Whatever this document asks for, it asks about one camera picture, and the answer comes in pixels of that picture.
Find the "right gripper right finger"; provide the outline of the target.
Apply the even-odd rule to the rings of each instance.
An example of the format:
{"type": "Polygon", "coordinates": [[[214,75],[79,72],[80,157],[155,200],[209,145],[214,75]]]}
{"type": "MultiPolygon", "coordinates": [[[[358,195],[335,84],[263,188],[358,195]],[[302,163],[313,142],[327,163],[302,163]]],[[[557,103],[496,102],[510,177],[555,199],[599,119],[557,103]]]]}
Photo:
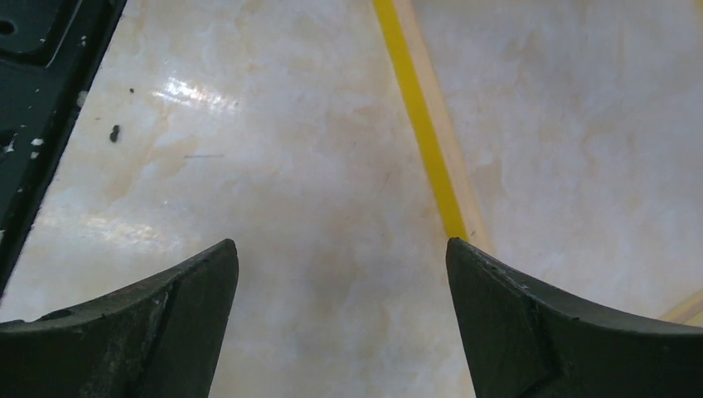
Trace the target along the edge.
{"type": "Polygon", "coordinates": [[[445,261],[476,396],[701,396],[700,328],[593,303],[459,238],[445,261]]]}

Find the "yellow wooden picture frame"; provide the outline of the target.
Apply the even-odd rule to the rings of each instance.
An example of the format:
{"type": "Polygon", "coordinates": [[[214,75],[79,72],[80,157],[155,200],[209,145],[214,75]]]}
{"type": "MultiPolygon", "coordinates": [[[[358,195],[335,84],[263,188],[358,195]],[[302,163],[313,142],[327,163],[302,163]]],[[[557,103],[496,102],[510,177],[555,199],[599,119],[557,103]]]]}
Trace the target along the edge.
{"type": "Polygon", "coordinates": [[[701,2],[374,8],[448,236],[701,325],[701,2]]]}

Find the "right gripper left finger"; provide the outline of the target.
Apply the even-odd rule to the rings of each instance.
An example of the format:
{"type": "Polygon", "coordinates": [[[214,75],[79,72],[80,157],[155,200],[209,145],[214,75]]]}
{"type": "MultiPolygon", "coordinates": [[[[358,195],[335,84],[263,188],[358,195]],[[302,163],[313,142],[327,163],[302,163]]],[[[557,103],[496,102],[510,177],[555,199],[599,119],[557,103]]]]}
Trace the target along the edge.
{"type": "Polygon", "coordinates": [[[238,275],[226,239],[109,294],[3,323],[2,396],[208,396],[238,275]]]}

